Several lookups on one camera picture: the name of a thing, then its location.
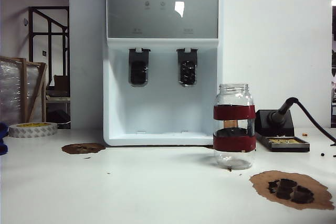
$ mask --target roll of tape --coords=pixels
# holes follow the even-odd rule
[[[16,138],[51,136],[57,132],[57,123],[21,123],[11,125],[8,135]]]

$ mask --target red tape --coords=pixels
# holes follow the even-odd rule
[[[216,120],[243,120],[256,118],[254,105],[216,105],[214,119]]]
[[[217,151],[250,152],[255,148],[255,136],[218,137],[214,135],[214,149]]]

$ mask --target black cable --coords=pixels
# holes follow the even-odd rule
[[[330,135],[327,131],[325,131],[324,128],[322,128],[316,121],[315,119],[309,114],[309,112],[306,110],[306,108],[302,105],[301,102],[299,102],[298,99],[294,100],[294,103],[296,103],[306,114],[306,116],[309,118],[309,120],[315,125],[316,128],[320,130],[327,138],[329,138],[331,141],[333,141],[336,144],[336,139]]]

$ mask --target water dispenser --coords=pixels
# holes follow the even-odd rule
[[[207,145],[222,82],[218,0],[107,0],[104,140]]]

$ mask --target white table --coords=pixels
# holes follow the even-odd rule
[[[336,129],[328,131],[336,135]],[[250,176],[260,172],[302,173],[327,186],[336,202],[336,146],[315,129],[297,129],[296,135],[310,142],[310,153],[272,153],[257,144],[254,166],[232,172],[218,168],[213,151],[204,147],[118,147],[70,155],[61,147],[101,141],[101,132],[6,137],[1,224],[335,224],[336,210],[295,210],[252,188]]]

